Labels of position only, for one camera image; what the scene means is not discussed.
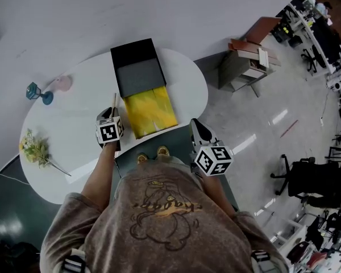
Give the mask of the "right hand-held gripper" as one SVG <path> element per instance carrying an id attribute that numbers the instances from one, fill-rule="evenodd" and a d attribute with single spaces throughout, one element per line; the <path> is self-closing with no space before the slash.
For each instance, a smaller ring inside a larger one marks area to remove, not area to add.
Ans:
<path id="1" fill-rule="evenodd" d="M 215 132 L 196 118 L 190 120 L 193 151 L 190 154 L 191 173 L 204 176 L 224 175 L 234 162 L 232 152 Z"/>

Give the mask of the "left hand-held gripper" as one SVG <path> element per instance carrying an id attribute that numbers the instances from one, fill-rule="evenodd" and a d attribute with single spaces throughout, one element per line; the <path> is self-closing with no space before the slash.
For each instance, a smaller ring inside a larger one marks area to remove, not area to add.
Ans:
<path id="1" fill-rule="evenodd" d="M 105 145 L 118 142 L 116 151 L 120 151 L 120 138 L 123 136 L 123 125 L 117 107 L 103 110 L 96 119 L 96 138 L 101 148 Z"/>

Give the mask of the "black box with lid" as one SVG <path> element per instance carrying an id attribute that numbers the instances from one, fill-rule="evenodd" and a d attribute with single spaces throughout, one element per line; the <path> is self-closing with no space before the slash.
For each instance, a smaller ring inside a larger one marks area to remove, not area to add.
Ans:
<path id="1" fill-rule="evenodd" d="M 110 49 L 119 94 L 136 139 L 178 125 L 151 38 Z"/>

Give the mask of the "person's left forearm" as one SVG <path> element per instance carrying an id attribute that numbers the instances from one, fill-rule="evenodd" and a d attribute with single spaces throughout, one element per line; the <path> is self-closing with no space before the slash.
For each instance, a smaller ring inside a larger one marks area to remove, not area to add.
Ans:
<path id="1" fill-rule="evenodd" d="M 116 150 L 117 142 L 104 145 L 97 164 L 81 192 L 83 196 L 99 207 L 100 210 L 106 209 L 110 202 Z"/>

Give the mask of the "person's right forearm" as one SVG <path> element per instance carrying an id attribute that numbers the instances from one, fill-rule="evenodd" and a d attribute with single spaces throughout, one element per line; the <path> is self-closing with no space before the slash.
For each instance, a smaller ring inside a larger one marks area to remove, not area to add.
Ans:
<path id="1" fill-rule="evenodd" d="M 216 176 L 202 175 L 205 193 L 211 198 L 230 218 L 235 216 L 235 209 L 228 201 L 220 179 Z"/>

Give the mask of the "white curved desk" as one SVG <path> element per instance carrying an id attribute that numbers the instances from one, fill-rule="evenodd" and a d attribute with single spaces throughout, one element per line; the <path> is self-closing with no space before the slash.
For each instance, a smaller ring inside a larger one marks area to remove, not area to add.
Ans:
<path id="1" fill-rule="evenodd" d="M 185 55 L 171 49 L 159 48 L 157 55 L 167 82 L 166 89 L 179 127 L 198 118 L 208 100 L 208 88 L 198 66 Z M 28 112 L 22 133 L 31 129 L 34 135 L 48 139 L 51 160 L 71 175 L 53 167 L 39 168 L 24 155 L 20 162 L 28 183 L 43 199 L 62 204 L 71 192 L 80 192 L 94 169 L 101 148 L 95 135 L 98 114 L 111 106 L 117 93 L 117 108 L 124 126 L 121 151 L 150 140 L 136 139 L 119 88 L 111 53 L 87 59 L 67 71 L 72 86 L 67 92 L 57 91 L 50 105 L 36 100 Z"/>

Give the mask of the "grey side cabinet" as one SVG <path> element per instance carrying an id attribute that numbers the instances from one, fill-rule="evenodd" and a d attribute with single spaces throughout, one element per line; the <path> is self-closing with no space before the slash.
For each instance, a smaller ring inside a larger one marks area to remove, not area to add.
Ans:
<path id="1" fill-rule="evenodd" d="M 231 39 L 228 50 L 218 67 L 219 90 L 236 92 L 245 86 L 253 87 L 273 73 L 273 67 L 281 66 L 276 53 L 259 44 Z"/>

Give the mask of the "teal lantern ornament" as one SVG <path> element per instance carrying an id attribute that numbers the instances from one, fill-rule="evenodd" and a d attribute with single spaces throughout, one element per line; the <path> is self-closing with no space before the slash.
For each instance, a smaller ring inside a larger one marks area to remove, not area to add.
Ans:
<path id="1" fill-rule="evenodd" d="M 29 100 L 42 99 L 43 104 L 50 105 L 53 101 L 54 95 L 51 91 L 42 92 L 38 85 L 34 82 L 30 83 L 26 89 L 26 97 Z"/>

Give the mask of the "yellow flower bouquet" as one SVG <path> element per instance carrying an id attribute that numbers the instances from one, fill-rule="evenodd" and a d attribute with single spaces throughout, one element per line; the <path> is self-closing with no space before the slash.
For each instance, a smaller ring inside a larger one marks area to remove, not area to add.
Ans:
<path id="1" fill-rule="evenodd" d="M 48 139 L 34 135 L 31 129 L 27 129 L 25 135 L 20 140 L 19 150 L 25 155 L 30 163 L 37 163 L 39 168 L 51 166 L 71 177 L 69 173 L 58 167 L 51 160 Z"/>

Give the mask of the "red floor tape strip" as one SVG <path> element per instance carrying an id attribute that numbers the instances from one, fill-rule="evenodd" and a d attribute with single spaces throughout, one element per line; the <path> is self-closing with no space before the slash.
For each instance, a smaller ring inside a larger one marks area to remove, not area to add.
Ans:
<path id="1" fill-rule="evenodd" d="M 280 138 L 284 137 L 288 131 L 290 131 L 297 123 L 299 120 L 295 120 L 280 136 Z"/>

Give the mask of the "person's brown printed shirt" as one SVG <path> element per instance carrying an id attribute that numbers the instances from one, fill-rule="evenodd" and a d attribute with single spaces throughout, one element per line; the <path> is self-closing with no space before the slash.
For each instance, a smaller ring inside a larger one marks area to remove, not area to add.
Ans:
<path id="1" fill-rule="evenodd" d="M 248 212 L 230 218 L 185 166 L 160 161 L 122 178 L 104 210 L 66 196 L 43 241 L 41 272 L 58 272 L 74 249 L 90 273 L 288 273 Z"/>

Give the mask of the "brown board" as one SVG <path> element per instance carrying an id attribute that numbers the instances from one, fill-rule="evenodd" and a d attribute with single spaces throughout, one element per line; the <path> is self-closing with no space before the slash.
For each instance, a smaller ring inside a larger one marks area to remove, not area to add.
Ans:
<path id="1" fill-rule="evenodd" d="M 245 34 L 245 40 L 260 44 L 265 37 L 278 25 L 280 17 L 262 16 Z"/>

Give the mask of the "black office chair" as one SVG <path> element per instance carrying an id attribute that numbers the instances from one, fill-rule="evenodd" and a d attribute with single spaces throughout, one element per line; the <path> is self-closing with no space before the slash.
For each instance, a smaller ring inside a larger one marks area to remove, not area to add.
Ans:
<path id="1" fill-rule="evenodd" d="M 300 199 L 302 204 L 315 208 L 341 208 L 341 166 L 337 162 L 317 164 L 314 157 L 302 158 L 289 164 L 286 155 L 286 172 L 283 175 L 271 174 L 272 179 L 283 179 L 282 187 L 275 191 L 277 196 L 284 190 L 288 196 Z"/>

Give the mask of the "long white office desk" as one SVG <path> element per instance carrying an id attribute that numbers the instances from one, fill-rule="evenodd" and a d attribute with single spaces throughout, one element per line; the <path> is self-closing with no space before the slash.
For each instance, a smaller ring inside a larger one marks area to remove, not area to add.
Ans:
<path id="1" fill-rule="evenodd" d="M 317 19 L 315 4 L 330 2 L 330 18 Z M 313 77 L 341 72 L 341 0 L 292 0 L 284 8 L 295 40 L 302 40 L 301 58 Z"/>

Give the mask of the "black bag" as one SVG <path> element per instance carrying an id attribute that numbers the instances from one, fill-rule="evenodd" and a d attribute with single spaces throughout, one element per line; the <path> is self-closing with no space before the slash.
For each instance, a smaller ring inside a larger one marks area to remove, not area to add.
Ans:
<path id="1" fill-rule="evenodd" d="M 39 258 L 32 244 L 19 242 L 9 247 L 0 243 L 0 273 L 40 273 Z"/>

